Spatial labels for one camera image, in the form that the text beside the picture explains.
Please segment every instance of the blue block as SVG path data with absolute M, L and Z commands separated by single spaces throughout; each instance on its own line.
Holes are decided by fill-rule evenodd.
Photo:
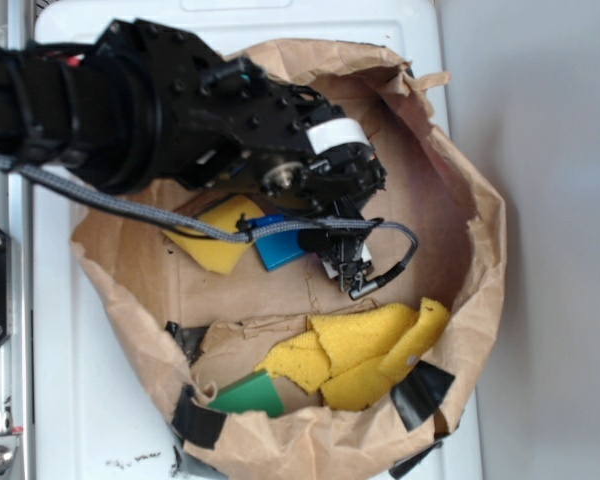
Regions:
M 272 223 L 278 223 L 284 220 L 282 215 L 269 215 L 267 217 L 251 220 L 255 227 L 264 227 Z M 267 270 L 275 270 L 289 262 L 292 262 L 307 252 L 298 245 L 298 231 L 276 233 L 256 241 L 256 248 L 262 258 L 262 262 Z

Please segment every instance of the black electrical tape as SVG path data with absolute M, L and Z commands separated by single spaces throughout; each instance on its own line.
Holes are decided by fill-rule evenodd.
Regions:
M 442 440 L 437 441 L 430 447 L 426 448 L 420 453 L 415 454 L 413 457 L 409 457 L 406 460 L 403 460 L 396 464 L 395 467 L 389 469 L 389 475 L 392 478 L 400 479 L 404 477 L 407 473 L 413 470 L 422 460 L 424 460 L 431 452 L 433 452 L 436 448 L 442 447 Z
M 178 451 L 178 448 L 174 445 L 173 451 L 176 456 L 176 463 L 172 465 L 171 477 L 175 478 L 177 472 L 183 472 L 196 477 L 208 478 L 210 480 L 228 480 L 225 474 L 219 472 L 211 465 L 204 463 L 202 460 L 189 455 L 184 450 Z
M 455 376 L 420 361 L 391 389 L 391 399 L 407 431 L 422 425 L 442 404 Z
M 200 448 L 213 450 L 227 415 L 193 403 L 193 387 L 184 385 L 171 425 L 185 440 Z
M 189 361 L 189 366 L 202 355 L 200 344 L 207 334 L 209 327 L 181 328 L 175 322 L 167 322 L 165 330 L 169 332 Z

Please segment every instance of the brown paper bag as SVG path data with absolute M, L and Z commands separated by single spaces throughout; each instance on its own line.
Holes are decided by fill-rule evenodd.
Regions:
M 413 79 L 404 60 L 371 45 L 279 40 L 247 53 L 274 79 L 311 85 L 362 124 L 388 171 L 386 191 L 363 214 L 404 223 L 421 244 L 407 270 L 373 298 L 417 308 L 427 296 L 451 309 L 449 327 L 424 360 L 455 381 L 439 412 L 412 431 L 386 396 L 358 413 L 308 407 L 273 420 L 262 412 L 232 414 L 213 449 L 189 442 L 185 448 L 230 478 L 368 478 L 458 425 L 498 329 L 504 203 L 429 121 L 425 90 L 446 83 L 446 74 Z M 195 195 L 162 181 L 133 199 L 175 210 Z M 203 271 L 156 228 L 93 211 L 73 242 L 129 361 L 169 422 L 183 384 L 193 379 L 182 350 L 164 330 L 167 322 L 194 327 L 351 306 L 312 257 L 266 272 L 251 249 L 224 277 Z M 389 232 L 374 233 L 367 244 L 380 272 L 407 247 Z

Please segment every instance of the green object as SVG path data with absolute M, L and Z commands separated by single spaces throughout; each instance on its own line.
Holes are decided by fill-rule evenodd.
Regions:
M 271 418 L 284 411 L 282 401 L 266 370 L 252 373 L 220 389 L 209 408 L 229 413 L 260 410 L 267 412 Z

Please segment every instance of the yellow sponge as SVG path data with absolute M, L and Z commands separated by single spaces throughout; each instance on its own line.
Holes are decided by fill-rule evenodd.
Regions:
M 312 394 L 329 378 L 329 358 L 316 332 L 308 331 L 273 347 L 254 371 L 261 369 L 267 370 L 271 378 L 288 377 Z
M 418 313 L 401 303 L 348 315 L 313 315 L 309 329 L 318 334 L 331 362 L 332 377 L 365 360 L 384 355 L 405 330 L 415 324 Z
M 324 402 L 334 410 L 357 412 L 380 400 L 393 384 L 378 374 L 384 356 L 375 357 L 326 382 L 320 391 Z
M 218 227 L 226 232 L 237 232 L 236 223 L 241 215 L 245 218 L 262 217 L 260 208 L 244 195 L 236 195 L 226 202 L 205 212 L 199 220 Z M 183 228 L 187 233 L 196 233 Z M 177 233 L 164 231 L 176 245 L 187 252 L 198 264 L 210 272 L 230 274 L 238 260 L 251 246 L 250 243 L 227 243 L 219 240 L 196 240 Z
M 444 331 L 451 314 L 442 304 L 428 298 L 420 303 L 416 324 L 402 335 L 379 365 L 379 371 L 396 384 L 400 383 Z

